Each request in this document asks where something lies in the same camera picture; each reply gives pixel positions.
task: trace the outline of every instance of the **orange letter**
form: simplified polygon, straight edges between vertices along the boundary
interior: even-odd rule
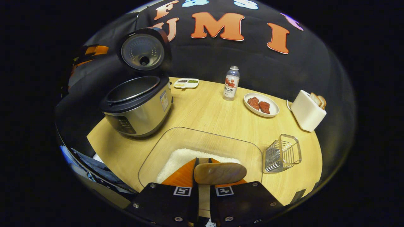
[[[162,28],[163,27],[163,22],[161,22],[161,23],[158,23],[158,24],[155,24],[155,25],[153,25],[153,27],[158,27],[158,28]]]
[[[174,7],[173,4],[175,4],[177,2],[178,2],[178,0],[175,0],[175,1],[169,2],[169,3],[165,4],[165,5],[162,5],[162,6],[158,7],[156,9],[157,16],[154,18],[154,20],[160,19],[160,18],[164,17],[165,15],[167,15],[168,12],[166,10],[172,9]]]
[[[172,18],[172,19],[169,19],[168,21],[167,21],[167,24],[169,25],[169,27],[168,27],[168,30],[169,30],[169,33],[168,33],[168,41],[171,41],[171,40],[173,40],[174,39],[174,37],[175,37],[175,34],[176,34],[176,22],[179,20],[179,18],[178,17],[175,17],[175,18]],[[153,27],[158,27],[158,28],[162,28],[163,27],[163,22],[161,22],[161,23],[158,23],[158,24],[155,24]]]
[[[286,48],[286,35],[289,34],[289,31],[276,24],[268,23],[268,25],[272,28],[272,37],[271,41],[267,43],[267,46],[279,53],[288,54],[289,50]]]
[[[241,35],[241,20],[244,19],[243,15],[237,13],[226,13],[216,21],[210,13],[194,13],[195,18],[195,32],[191,34],[192,38],[205,38],[208,35],[204,32],[204,28],[209,32],[212,37],[216,37],[222,28],[224,32],[220,34],[225,40],[243,41],[244,37]]]

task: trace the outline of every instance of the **blue letter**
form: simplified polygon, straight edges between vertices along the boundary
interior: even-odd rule
[[[249,0],[234,0],[234,4],[236,6],[245,7],[249,9],[258,9],[257,4]]]
[[[290,16],[288,16],[288,15],[286,15],[286,14],[283,14],[283,13],[280,13],[280,14],[284,15],[285,18],[286,18],[286,20],[288,20],[288,22],[289,22],[291,25],[293,25],[295,28],[297,28],[297,29],[303,31],[303,28],[301,28],[299,25],[297,25],[299,22],[293,20]]]
[[[201,6],[208,4],[209,1],[207,0],[186,0],[184,4],[182,4],[182,7],[190,7],[190,6]]]

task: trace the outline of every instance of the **rice cooker label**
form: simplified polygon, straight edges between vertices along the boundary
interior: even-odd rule
[[[105,114],[105,118],[107,121],[110,122],[112,127],[114,127],[116,130],[124,133],[129,133],[129,134],[136,134],[136,131],[133,129],[132,125],[129,123],[128,119],[124,116],[111,116],[108,114]]]
[[[166,91],[164,91],[164,92],[160,95],[160,102],[161,102],[161,105],[163,106],[163,111],[166,111],[167,106],[168,106],[168,97],[167,97]]]

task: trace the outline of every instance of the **oval plate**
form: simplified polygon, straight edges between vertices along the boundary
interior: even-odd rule
[[[251,99],[251,98],[253,98],[254,96],[257,97],[257,99],[258,99],[260,102],[261,102],[261,101],[264,101],[264,102],[269,103],[269,112],[270,112],[271,114],[263,113],[263,112],[261,112],[261,110],[256,110],[256,109],[254,109],[252,106],[250,106],[250,105],[247,103],[248,100]],[[257,115],[260,115],[260,116],[262,116],[262,117],[265,117],[265,118],[274,117],[274,116],[276,116],[276,115],[279,113],[279,107],[278,107],[278,105],[277,105],[272,99],[270,99],[270,98],[268,98],[268,97],[266,97],[266,96],[264,96],[264,95],[261,95],[261,94],[248,93],[248,94],[244,95],[244,104],[245,104],[246,107],[247,107],[249,110],[251,110],[253,113],[255,113],[255,114],[257,114]]]

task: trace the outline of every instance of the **meat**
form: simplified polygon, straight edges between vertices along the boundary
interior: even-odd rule
[[[263,113],[270,114],[270,112],[269,112],[269,103],[267,103],[267,102],[259,102],[258,105],[259,105],[259,108],[261,109],[261,111]]]
[[[247,101],[247,103],[253,107],[256,110],[259,110],[259,104],[258,104],[259,100],[257,99],[257,97],[251,98]]]

